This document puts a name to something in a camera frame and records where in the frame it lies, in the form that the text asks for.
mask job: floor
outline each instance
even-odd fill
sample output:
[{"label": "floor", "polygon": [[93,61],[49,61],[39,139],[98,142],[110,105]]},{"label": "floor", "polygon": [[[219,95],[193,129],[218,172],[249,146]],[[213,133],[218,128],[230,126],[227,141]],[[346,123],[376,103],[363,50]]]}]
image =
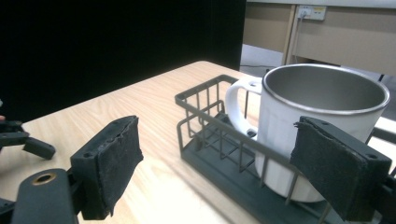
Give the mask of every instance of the floor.
[{"label": "floor", "polygon": [[[255,77],[262,77],[269,69],[280,66],[281,61],[281,52],[244,45],[242,47],[240,71]],[[374,80],[379,80],[380,78],[380,74],[355,68],[350,69],[358,70]],[[382,117],[396,120],[396,77],[384,76],[381,82],[388,87],[390,92],[390,102]]]}]

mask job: metal rack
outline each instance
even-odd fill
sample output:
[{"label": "metal rack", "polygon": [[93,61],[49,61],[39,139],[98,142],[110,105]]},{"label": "metal rack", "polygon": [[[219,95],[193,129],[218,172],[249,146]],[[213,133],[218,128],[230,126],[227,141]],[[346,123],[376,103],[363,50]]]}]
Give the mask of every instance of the metal rack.
[{"label": "metal rack", "polygon": [[[237,79],[221,75],[176,96],[186,118],[177,125],[181,158],[203,174],[261,223],[349,223],[327,202],[297,203],[268,189],[254,167],[254,153],[302,175],[289,159],[235,130],[224,109],[224,94]],[[246,91],[245,115],[250,106]]]}]

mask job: mug handle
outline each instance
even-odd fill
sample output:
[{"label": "mug handle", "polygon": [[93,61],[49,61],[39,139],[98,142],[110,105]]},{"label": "mug handle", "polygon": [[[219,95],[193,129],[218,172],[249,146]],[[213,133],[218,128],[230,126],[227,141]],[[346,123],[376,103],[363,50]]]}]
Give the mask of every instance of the mug handle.
[{"label": "mug handle", "polygon": [[246,136],[251,137],[254,140],[257,140],[257,131],[258,128],[251,125],[245,118],[241,112],[239,103],[238,103],[238,91],[239,89],[245,89],[246,91],[252,91],[256,94],[262,94],[262,78],[261,77],[253,77],[249,79],[240,79],[236,81],[225,94],[225,109],[228,113],[228,117],[230,119],[231,124],[235,127],[235,129],[245,134]]}]

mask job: mug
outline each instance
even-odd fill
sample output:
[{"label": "mug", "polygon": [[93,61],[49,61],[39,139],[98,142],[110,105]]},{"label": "mug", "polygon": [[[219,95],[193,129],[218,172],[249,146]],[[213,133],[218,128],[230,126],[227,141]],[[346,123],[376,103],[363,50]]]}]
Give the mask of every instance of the mug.
[{"label": "mug", "polygon": [[[239,89],[261,95],[258,127],[243,116]],[[365,142],[389,102],[389,90],[380,82],[353,70],[324,64],[291,64],[275,68],[263,78],[241,79],[226,92],[225,107],[235,129],[286,158],[294,149],[300,116],[322,119]],[[255,167],[262,176],[265,156],[256,151]],[[293,171],[269,159],[265,185],[288,196]],[[300,176],[290,197],[312,203],[323,200],[309,181]]]}]

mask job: mug rim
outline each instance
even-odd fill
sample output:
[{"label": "mug rim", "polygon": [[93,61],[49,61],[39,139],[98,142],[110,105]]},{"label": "mug rim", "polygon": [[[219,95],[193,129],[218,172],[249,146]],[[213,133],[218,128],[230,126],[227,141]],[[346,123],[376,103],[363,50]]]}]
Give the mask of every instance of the mug rim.
[{"label": "mug rim", "polygon": [[[308,106],[308,105],[301,105],[298,103],[295,103],[291,100],[288,100],[280,95],[278,95],[277,93],[275,93],[273,90],[271,90],[271,88],[268,86],[266,80],[269,76],[271,76],[272,74],[274,74],[277,70],[281,70],[284,68],[289,68],[289,67],[318,67],[318,68],[326,68],[326,69],[332,69],[332,70],[337,70],[337,71],[341,71],[341,72],[346,72],[349,73],[351,75],[354,76],[359,76],[362,77],[370,82],[372,82],[373,84],[375,84],[377,87],[379,87],[382,92],[384,93],[384,100],[375,106],[369,107],[369,108],[364,108],[364,109],[357,109],[357,110],[331,110],[331,109],[320,109],[320,108],[316,108],[313,106]],[[347,68],[343,68],[343,67],[337,67],[337,66],[333,66],[333,65],[327,65],[327,64],[317,64],[317,63],[296,63],[296,64],[288,64],[288,65],[282,65],[279,66],[271,71],[269,71],[267,74],[265,74],[265,76],[262,78],[262,86],[263,89],[265,91],[267,91],[271,96],[273,96],[275,99],[277,99],[279,102],[289,105],[291,107],[295,107],[295,108],[299,108],[302,109],[303,111],[309,111],[309,112],[313,112],[313,113],[318,113],[318,114],[329,114],[329,115],[358,115],[358,114],[366,114],[366,113],[371,113],[371,112],[375,112],[378,110],[381,110],[383,108],[385,108],[389,101],[390,101],[390,93],[388,88],[381,82],[375,82],[373,80],[371,80],[370,78],[368,78],[366,75],[351,70],[351,69],[347,69]]]}]

